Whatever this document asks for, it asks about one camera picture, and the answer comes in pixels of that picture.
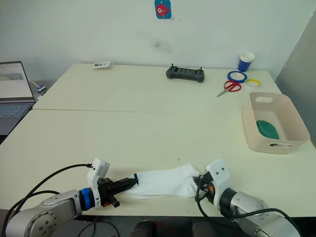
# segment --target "scissors blade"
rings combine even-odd
[[[218,96],[217,97],[219,97],[219,96],[221,96],[221,95],[223,95],[223,94],[225,94],[227,92],[227,90],[225,89],[225,90],[223,90],[221,93],[219,93],[218,94]]]

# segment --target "plastic storage bin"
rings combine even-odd
[[[304,122],[286,95],[252,92],[242,116],[248,144],[254,151],[288,154],[310,139]],[[258,120],[271,123],[279,140],[261,135]]]

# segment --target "laptop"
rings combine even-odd
[[[34,103],[22,62],[0,63],[0,135],[8,135]]]

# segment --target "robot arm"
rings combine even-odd
[[[284,217],[274,212],[258,213],[240,218],[239,215],[268,208],[256,197],[231,188],[231,176],[224,162],[219,159],[206,167],[208,171],[194,181],[199,192],[221,212],[236,221],[251,237],[299,237],[298,230]]]
[[[110,164],[95,159],[87,175],[89,188],[57,194],[38,206],[17,213],[6,227],[6,237],[49,237],[54,230],[93,207],[119,206],[114,195],[130,189],[137,179],[116,182],[104,178]]]

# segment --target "bin handle hole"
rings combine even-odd
[[[256,102],[264,102],[264,103],[270,103],[273,101],[272,97],[264,97],[264,96],[258,96],[256,98]]]
[[[284,143],[271,143],[270,147],[277,147],[277,148],[291,148],[293,147],[292,144],[284,144]]]

